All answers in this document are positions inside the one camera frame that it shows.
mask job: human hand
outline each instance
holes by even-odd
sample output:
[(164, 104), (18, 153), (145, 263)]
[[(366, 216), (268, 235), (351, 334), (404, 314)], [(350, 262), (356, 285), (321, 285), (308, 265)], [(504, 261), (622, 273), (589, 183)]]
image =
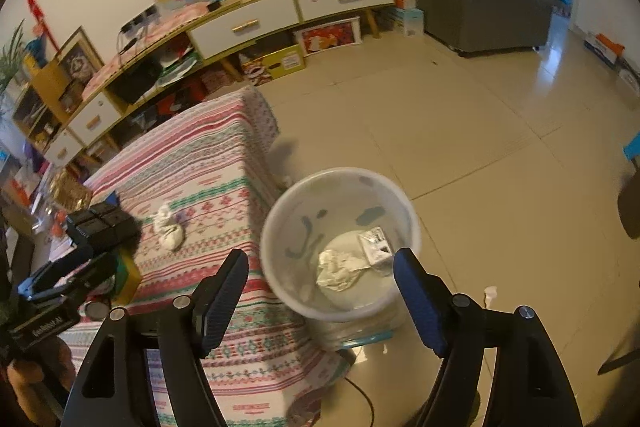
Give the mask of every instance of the human hand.
[[(62, 386), (69, 391), (76, 378), (76, 370), (71, 362), (71, 350), (60, 339), (54, 342), (58, 344), (58, 360), (63, 366), (62, 374), (58, 375), (58, 378)], [(34, 383), (42, 382), (44, 379), (42, 368), (29, 360), (14, 360), (7, 367), (7, 377), (14, 388), (18, 405), (27, 418), (38, 427), (54, 427), (56, 416), (32, 387)]]

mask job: pink cloth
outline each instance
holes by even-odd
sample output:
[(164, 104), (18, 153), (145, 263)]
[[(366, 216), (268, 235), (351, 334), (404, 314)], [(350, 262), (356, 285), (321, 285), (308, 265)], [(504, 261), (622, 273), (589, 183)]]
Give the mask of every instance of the pink cloth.
[(190, 23), (203, 15), (209, 13), (206, 2), (197, 2), (190, 4), (182, 9), (172, 12), (167, 18), (163, 18), (158, 24), (149, 26), (148, 33), (142, 43), (137, 42), (131, 49), (127, 50), (123, 55), (116, 55), (107, 64), (100, 68), (97, 73), (92, 76), (82, 92), (82, 99), (88, 99), (95, 91), (100, 89), (102, 84), (107, 82), (114, 74), (118, 73), (122, 66), (125, 66), (130, 60), (140, 55), (152, 44), (167, 36), (169, 33), (177, 30), (181, 26)]

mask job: black cable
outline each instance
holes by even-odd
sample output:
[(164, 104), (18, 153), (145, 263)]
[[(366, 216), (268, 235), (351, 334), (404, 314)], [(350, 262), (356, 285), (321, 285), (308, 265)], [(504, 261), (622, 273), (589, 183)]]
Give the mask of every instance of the black cable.
[(350, 380), (347, 377), (344, 377), (344, 379), (349, 382), (353, 387), (356, 388), (356, 390), (362, 395), (364, 396), (364, 399), (367, 401), (367, 403), (369, 404), (369, 410), (371, 411), (371, 423), (369, 424), (369, 427), (373, 427), (373, 420), (375, 420), (376, 418), (376, 413), (373, 409), (373, 402), (371, 401), (371, 399), (369, 398), (369, 396), (367, 396), (367, 393), (365, 393), (356, 383), (354, 383), (353, 380)]

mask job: silver bolt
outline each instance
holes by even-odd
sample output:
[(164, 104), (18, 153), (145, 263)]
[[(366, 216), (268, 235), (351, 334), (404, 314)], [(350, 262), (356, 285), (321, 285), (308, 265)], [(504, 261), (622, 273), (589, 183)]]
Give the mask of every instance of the silver bolt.
[(528, 306), (520, 306), (520, 308), (518, 309), (518, 312), (525, 319), (532, 319), (533, 317), (536, 316), (536, 312), (533, 311), (533, 309), (529, 308)]
[(453, 305), (458, 308), (466, 308), (467, 306), (469, 306), (469, 304), (471, 304), (469, 297), (467, 297), (466, 295), (462, 295), (462, 293), (456, 293), (455, 295), (453, 295), (451, 302), (453, 302)]
[(112, 321), (119, 321), (123, 317), (124, 317), (124, 309), (123, 308), (116, 308), (114, 310), (111, 310), (111, 313), (109, 314), (109, 318)]
[(181, 310), (191, 304), (191, 299), (187, 295), (180, 295), (174, 299), (174, 307)]

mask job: tiled floor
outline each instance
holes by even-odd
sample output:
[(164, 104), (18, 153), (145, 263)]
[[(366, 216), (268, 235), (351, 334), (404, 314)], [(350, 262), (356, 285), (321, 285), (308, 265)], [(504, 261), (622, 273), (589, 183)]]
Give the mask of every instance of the tiled floor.
[[(358, 166), (395, 180), (424, 224), (426, 269), (477, 301), (496, 285), (494, 309), (535, 308), (587, 423), (619, 378), (596, 371), (640, 304), (640, 245), (616, 210), (632, 172), (622, 146), (640, 130), (640, 110), (614, 79), (555, 18), (538, 53), (459, 58), (427, 36), (386, 33), (311, 57), (261, 89), (282, 131), (274, 171), (297, 180)], [(485, 358), (474, 426), (491, 387), (494, 353)], [(438, 367), (408, 323), (361, 348), (350, 376), (373, 400), (376, 427), (396, 427), (427, 398)], [(322, 416), (321, 427), (369, 424), (344, 382)]]

